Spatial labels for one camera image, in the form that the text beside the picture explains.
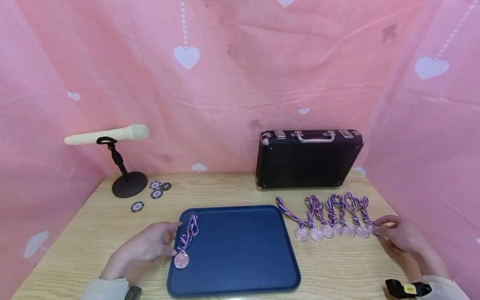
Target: briefcase handle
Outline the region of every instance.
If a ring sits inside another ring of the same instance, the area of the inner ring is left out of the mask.
[[[301,131],[297,130],[295,131],[295,136],[297,137],[298,141],[300,143],[330,143],[333,142],[335,139],[335,132],[333,130],[329,130],[328,134],[330,135],[329,139],[304,139],[301,136]]]

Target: striped ribbon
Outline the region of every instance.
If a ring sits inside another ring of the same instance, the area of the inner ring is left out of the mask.
[[[192,214],[190,215],[190,221],[188,222],[187,232],[180,236],[180,242],[183,244],[183,246],[181,247],[179,246],[177,247],[177,249],[180,250],[181,252],[185,252],[188,246],[190,246],[192,239],[196,237],[197,234],[198,234],[198,216]]]
[[[320,220],[320,223],[322,223],[322,225],[328,225],[328,222],[324,218],[324,203],[321,202],[315,195],[312,195],[311,198],[312,203],[315,206],[315,215]]]
[[[345,197],[342,199],[342,205],[350,210],[352,213],[352,223],[356,226],[360,225],[360,218],[357,216],[358,201],[358,198],[355,198],[350,192],[346,192]]]
[[[338,209],[340,209],[340,215],[338,216],[338,220],[340,221],[343,227],[347,227],[347,222],[345,221],[345,214],[347,211],[342,205],[343,197],[340,195],[333,194],[331,198],[333,200],[333,205],[337,206]]]
[[[325,203],[328,210],[328,218],[330,219],[330,224],[336,225],[336,214],[334,210],[335,198],[333,196],[328,197],[327,202]]]
[[[308,202],[309,208],[307,211],[307,218],[310,228],[315,228],[315,223],[313,222],[313,216],[315,215],[315,207],[312,204],[312,199],[310,197],[305,198]]]
[[[372,220],[370,220],[370,217],[368,216],[367,212],[367,206],[368,206],[368,198],[367,197],[362,197],[359,200],[359,206],[360,206],[360,213],[361,213],[361,219],[365,224],[372,224]]]
[[[303,221],[302,219],[300,219],[299,217],[297,217],[296,215],[294,215],[293,212],[289,211],[289,210],[285,207],[285,203],[283,203],[282,198],[280,198],[280,197],[277,197],[277,198],[276,198],[276,205],[278,206],[278,208],[280,208],[280,210],[281,210],[287,217],[289,217],[290,219],[292,219],[292,220],[294,220],[295,222],[297,222],[298,225],[300,225],[300,228],[305,227],[305,225],[311,226],[311,224],[310,224],[309,222]]]

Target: black briefcase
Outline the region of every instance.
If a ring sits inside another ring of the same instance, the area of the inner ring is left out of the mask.
[[[265,131],[258,148],[257,187],[340,186],[363,144],[365,138],[351,129]]]

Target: hand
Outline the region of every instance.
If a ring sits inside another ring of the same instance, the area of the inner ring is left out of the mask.
[[[182,222],[168,221],[153,223],[126,241],[119,251],[127,252],[132,260],[150,261],[161,255],[175,256],[177,251],[169,246],[177,234],[177,227]]]
[[[378,235],[387,238],[396,252],[405,251],[415,255],[427,252],[432,248],[410,219],[386,215],[377,219],[374,224],[378,226]]]
[[[108,260],[100,279],[124,278],[134,261],[150,261],[160,256],[175,256],[177,251],[169,246],[182,222],[153,223],[120,246]]]
[[[387,215],[377,219],[374,224],[379,226],[377,233],[388,239],[396,252],[408,252],[417,261],[422,275],[435,275],[450,279],[448,268],[420,230],[410,219]]]

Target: black poker chip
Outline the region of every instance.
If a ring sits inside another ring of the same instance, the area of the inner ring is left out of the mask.
[[[132,204],[132,206],[130,207],[130,211],[133,212],[133,213],[138,213],[144,207],[145,207],[145,204],[142,201],[138,201],[138,202],[135,202],[134,204]]]
[[[162,183],[159,182],[159,181],[154,181],[154,182],[152,182],[152,183],[150,184],[150,188],[151,188],[152,190],[156,190],[156,189],[158,189],[158,188],[160,187],[161,184],[162,184]]]
[[[160,198],[161,196],[163,196],[163,191],[162,190],[155,190],[152,192],[152,194],[150,195],[150,197],[152,197],[152,199],[158,199]]]
[[[160,185],[160,189],[164,192],[168,191],[171,188],[172,188],[172,184],[170,182],[164,182],[162,183],[162,185]]]

